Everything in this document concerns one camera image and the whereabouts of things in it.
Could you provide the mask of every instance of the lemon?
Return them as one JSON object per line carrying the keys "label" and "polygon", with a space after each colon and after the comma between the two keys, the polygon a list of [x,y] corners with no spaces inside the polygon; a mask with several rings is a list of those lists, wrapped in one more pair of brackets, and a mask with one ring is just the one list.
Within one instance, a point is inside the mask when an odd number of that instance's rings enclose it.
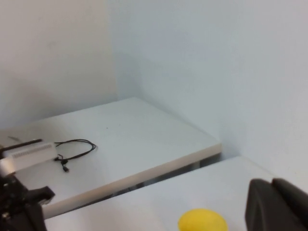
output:
{"label": "lemon", "polygon": [[228,231],[227,223],[221,215],[203,208],[184,213],[178,226],[180,231]]}

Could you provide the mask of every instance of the black object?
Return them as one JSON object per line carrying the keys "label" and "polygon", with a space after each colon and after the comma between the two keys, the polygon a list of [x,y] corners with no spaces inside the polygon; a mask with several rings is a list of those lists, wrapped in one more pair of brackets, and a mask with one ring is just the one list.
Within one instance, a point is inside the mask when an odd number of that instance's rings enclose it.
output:
{"label": "black object", "polygon": [[15,176],[0,178],[0,231],[46,231],[41,205],[53,197],[48,187],[28,190]]}
{"label": "black object", "polygon": [[308,195],[283,179],[251,180],[245,219],[248,231],[308,231]]}
{"label": "black object", "polygon": [[58,157],[55,158],[54,161],[60,161],[64,172],[69,172],[68,167],[66,167],[66,164],[69,160],[73,160],[73,159],[77,159],[79,157],[82,157],[82,156],[92,152],[95,148],[97,148],[97,146],[94,143],[90,142],[89,140],[85,140],[85,139],[76,139],[76,140],[69,140],[69,141],[63,141],[63,142],[55,142],[55,145],[56,145],[56,147],[59,147],[62,144],[71,143],[71,142],[88,143],[88,144],[91,145],[91,149],[84,152],[84,153],[72,156],[70,158],[64,158],[62,155],[58,154]]}

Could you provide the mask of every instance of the white tabletop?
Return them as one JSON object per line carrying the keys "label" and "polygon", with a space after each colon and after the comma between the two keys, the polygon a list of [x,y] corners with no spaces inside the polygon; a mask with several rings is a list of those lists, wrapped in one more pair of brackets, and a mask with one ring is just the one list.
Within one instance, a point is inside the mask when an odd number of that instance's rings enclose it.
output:
{"label": "white tabletop", "polygon": [[[53,161],[17,173],[29,189],[48,185],[55,192],[44,207],[46,218],[221,152],[220,143],[208,134],[136,98],[44,119],[2,135],[22,141],[83,138],[98,145],[95,152],[70,161],[69,173]],[[65,144],[59,153],[69,157],[89,148]]]}
{"label": "white tabletop", "polygon": [[48,231],[177,231],[193,208],[220,213],[229,231],[245,231],[249,181],[272,175],[242,157],[204,167],[45,221]]}

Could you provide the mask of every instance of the white device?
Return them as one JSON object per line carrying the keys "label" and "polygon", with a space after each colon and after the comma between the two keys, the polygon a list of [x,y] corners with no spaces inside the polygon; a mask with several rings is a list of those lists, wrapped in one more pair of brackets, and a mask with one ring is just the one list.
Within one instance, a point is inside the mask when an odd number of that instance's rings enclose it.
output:
{"label": "white device", "polygon": [[0,175],[4,177],[56,157],[54,143],[42,140],[4,148],[0,159]]}

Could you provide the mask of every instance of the black cable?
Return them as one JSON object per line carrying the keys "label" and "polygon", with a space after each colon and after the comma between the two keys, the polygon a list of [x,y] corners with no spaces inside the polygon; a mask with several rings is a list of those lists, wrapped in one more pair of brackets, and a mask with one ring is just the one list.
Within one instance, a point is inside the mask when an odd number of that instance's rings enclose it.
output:
{"label": "black cable", "polygon": [[76,140],[69,140],[69,141],[63,141],[63,142],[55,142],[54,144],[56,145],[56,147],[59,147],[62,144],[71,143],[71,142],[88,143],[88,144],[91,145],[91,149],[84,152],[84,153],[72,156],[70,158],[64,158],[62,155],[58,154],[58,157],[55,158],[54,161],[60,161],[64,172],[69,172],[69,169],[66,167],[66,164],[69,160],[73,160],[73,159],[77,159],[79,157],[82,157],[82,156],[92,152],[94,149],[97,148],[97,146],[94,143],[90,142],[89,140],[85,140],[85,139],[76,139]]}

